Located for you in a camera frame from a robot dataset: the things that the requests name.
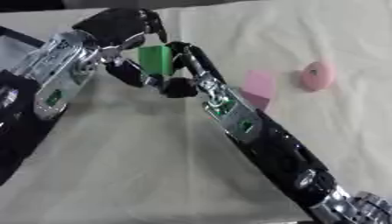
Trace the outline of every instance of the white table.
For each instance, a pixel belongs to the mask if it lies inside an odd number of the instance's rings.
[[[300,0],[160,10],[170,40],[201,46],[227,81],[271,71],[268,114],[351,193],[392,199],[391,2]],[[99,10],[0,15],[39,39]],[[330,60],[337,81],[307,93],[293,71]],[[305,215],[204,114],[100,71],[0,188],[0,223],[261,223]]]

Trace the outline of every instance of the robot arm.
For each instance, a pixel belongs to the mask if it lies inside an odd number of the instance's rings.
[[[392,206],[368,192],[350,196],[302,143],[230,88],[194,45],[168,44],[176,68],[186,67],[207,94],[204,110],[238,149],[287,197],[321,223],[390,223]]]
[[[99,65],[130,85],[147,81],[143,69],[121,52],[141,46],[150,33],[167,39],[156,12],[134,9],[105,10],[44,44],[13,32],[39,47],[0,71],[0,185],[45,139]]]

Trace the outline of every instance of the green cube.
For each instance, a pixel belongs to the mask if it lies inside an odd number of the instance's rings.
[[[139,47],[139,64],[147,74],[173,75],[172,50],[165,45]]]

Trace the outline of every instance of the pink ball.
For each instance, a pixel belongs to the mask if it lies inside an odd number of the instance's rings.
[[[328,88],[335,79],[333,68],[325,62],[315,61],[301,73],[302,83],[311,91]]]

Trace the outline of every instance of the white tablecloth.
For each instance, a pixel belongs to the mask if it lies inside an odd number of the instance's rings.
[[[2,14],[0,25],[45,40],[97,11]],[[232,85],[249,69],[270,71],[277,87],[267,113],[350,193],[392,199],[390,1],[275,0],[159,12],[170,40],[202,47]],[[330,60],[337,80],[308,93],[294,71],[314,60]],[[97,76],[0,188],[0,223],[305,219],[207,119],[200,99],[165,99],[103,70]]]

